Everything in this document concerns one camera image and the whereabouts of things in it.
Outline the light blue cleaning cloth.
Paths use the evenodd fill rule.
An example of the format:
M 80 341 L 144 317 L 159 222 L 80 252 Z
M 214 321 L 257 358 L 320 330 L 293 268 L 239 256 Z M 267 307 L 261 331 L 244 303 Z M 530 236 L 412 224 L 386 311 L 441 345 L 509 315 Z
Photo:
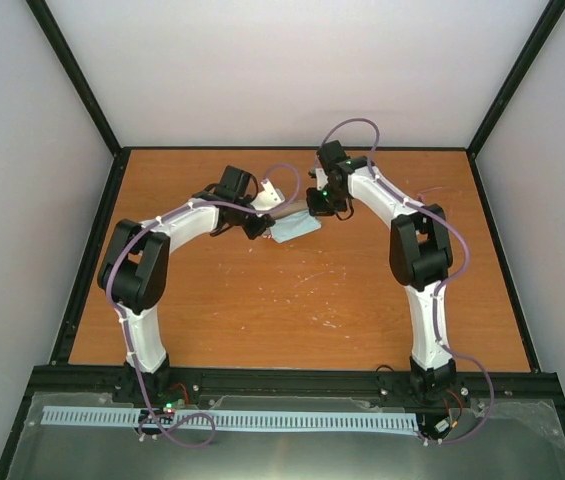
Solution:
M 315 232 L 321 226 L 321 222 L 308 210 L 302 210 L 277 219 L 270 228 L 270 235 L 275 242 L 284 243 Z

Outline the pink transparent sunglasses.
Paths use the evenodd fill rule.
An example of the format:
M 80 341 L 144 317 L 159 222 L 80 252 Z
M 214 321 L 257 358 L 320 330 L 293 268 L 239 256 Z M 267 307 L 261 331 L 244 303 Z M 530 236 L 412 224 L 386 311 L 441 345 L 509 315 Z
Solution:
M 424 203 L 426 200 L 426 196 L 430 193 L 433 192 L 437 192 L 440 190 L 444 190 L 445 187 L 444 186 L 436 186 L 436 187 L 429 187 L 426 189 L 421 190 L 420 192 L 417 193 L 417 200 Z

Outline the flag print glasses case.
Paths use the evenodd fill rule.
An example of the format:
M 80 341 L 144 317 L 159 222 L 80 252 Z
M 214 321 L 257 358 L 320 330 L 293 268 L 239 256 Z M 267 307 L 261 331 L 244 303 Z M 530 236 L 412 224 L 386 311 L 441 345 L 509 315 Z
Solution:
M 274 220 L 279 220 L 300 212 L 307 212 L 308 206 L 305 199 L 295 200 L 293 203 L 287 205 L 271 215 Z

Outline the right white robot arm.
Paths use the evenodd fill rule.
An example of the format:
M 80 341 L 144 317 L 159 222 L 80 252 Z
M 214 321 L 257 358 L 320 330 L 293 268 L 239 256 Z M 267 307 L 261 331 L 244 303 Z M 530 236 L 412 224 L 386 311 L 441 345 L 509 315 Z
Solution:
M 340 217 L 353 212 L 357 200 L 389 229 L 389 267 L 405 288 L 411 314 L 410 388 L 418 401 L 430 401 L 456 377 L 446 330 L 453 253 L 445 213 L 407 196 L 367 157 L 350 157 L 338 141 L 322 145 L 317 161 L 317 185 L 306 191 L 311 215 Z

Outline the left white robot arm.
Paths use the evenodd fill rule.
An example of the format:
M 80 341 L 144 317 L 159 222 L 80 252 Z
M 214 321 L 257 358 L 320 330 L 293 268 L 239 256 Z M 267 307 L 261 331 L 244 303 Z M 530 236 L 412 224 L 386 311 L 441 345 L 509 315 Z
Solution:
M 240 227 L 250 239 L 274 224 L 271 210 L 285 197 L 270 180 L 248 186 L 252 174 L 225 168 L 219 182 L 192 195 L 182 206 L 152 219 L 122 219 L 115 225 L 97 276 L 97 284 L 116 311 L 126 345 L 125 368 L 136 371 L 123 384 L 148 402 L 170 390 L 169 357 L 159 331 L 158 302 L 167 285 L 169 258 L 201 235 L 218 236 Z

